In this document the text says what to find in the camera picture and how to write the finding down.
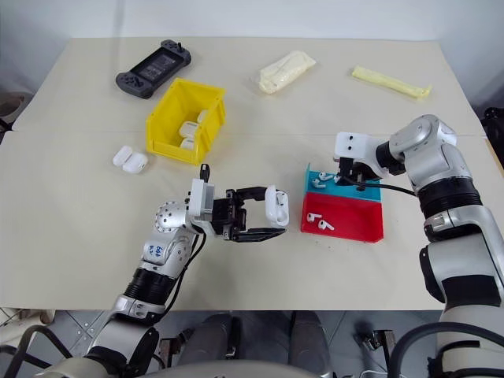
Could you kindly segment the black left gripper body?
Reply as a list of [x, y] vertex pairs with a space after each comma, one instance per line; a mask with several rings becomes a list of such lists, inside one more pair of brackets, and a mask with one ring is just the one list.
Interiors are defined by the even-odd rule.
[[246, 232], [246, 210], [244, 189], [228, 189], [224, 198], [214, 199], [212, 228], [216, 235], [226, 240], [244, 240]]

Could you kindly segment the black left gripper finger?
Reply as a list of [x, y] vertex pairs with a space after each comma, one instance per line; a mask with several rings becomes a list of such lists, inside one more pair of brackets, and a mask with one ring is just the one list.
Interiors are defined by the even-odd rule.
[[286, 232], [285, 228], [251, 228], [245, 232], [237, 232], [232, 236], [236, 243], [259, 243], [275, 238]]
[[238, 202], [245, 202], [246, 200], [254, 200], [263, 202], [267, 187], [248, 187], [236, 190]]

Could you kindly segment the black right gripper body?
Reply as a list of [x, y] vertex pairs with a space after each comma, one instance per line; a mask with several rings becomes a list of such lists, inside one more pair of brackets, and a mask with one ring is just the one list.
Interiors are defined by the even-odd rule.
[[351, 183], [367, 181], [376, 181], [379, 179], [378, 175], [371, 170], [367, 165], [356, 162], [353, 158], [341, 157], [339, 159], [339, 172], [351, 173]]

